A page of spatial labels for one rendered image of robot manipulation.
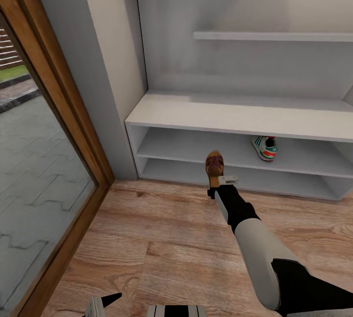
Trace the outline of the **gym shoe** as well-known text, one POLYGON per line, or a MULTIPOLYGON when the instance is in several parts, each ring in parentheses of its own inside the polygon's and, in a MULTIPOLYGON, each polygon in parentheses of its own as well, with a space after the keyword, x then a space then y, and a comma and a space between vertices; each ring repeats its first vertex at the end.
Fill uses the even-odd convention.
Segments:
POLYGON ((275 136, 253 135, 252 144, 256 148, 259 156, 265 161, 273 161, 277 153, 275 136))

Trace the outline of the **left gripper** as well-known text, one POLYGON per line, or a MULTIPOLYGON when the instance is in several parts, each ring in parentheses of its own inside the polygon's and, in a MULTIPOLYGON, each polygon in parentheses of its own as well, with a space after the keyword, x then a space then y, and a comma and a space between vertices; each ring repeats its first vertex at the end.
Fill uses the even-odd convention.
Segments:
POLYGON ((112 304, 114 301, 122 297, 122 293, 116 293, 109 296, 102 297, 102 302, 104 307, 107 307, 109 304, 112 304))

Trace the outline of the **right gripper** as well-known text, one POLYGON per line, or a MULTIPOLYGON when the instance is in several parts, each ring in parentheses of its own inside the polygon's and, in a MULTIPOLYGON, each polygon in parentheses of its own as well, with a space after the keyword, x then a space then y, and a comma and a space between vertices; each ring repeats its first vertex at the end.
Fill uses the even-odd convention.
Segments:
POLYGON ((211 199, 215 199, 215 191, 218 190, 218 187, 212 187, 212 188, 209 188, 209 195, 211 197, 211 199))

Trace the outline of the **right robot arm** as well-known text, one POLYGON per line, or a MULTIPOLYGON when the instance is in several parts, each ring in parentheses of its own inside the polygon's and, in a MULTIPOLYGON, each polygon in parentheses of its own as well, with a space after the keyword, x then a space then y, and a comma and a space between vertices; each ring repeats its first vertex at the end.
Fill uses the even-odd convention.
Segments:
POLYGON ((261 304, 283 317, 353 317, 353 293, 313 277, 238 194, 238 177, 218 179, 209 195, 232 228, 261 304))

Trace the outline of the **sandal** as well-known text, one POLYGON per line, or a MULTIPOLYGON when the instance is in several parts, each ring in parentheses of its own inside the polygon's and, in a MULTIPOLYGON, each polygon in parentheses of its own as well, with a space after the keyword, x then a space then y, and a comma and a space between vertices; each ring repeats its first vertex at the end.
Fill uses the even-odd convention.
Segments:
POLYGON ((224 176, 224 159, 219 152, 212 152, 206 160, 206 172, 209 177, 210 186, 220 187, 219 176, 224 176))

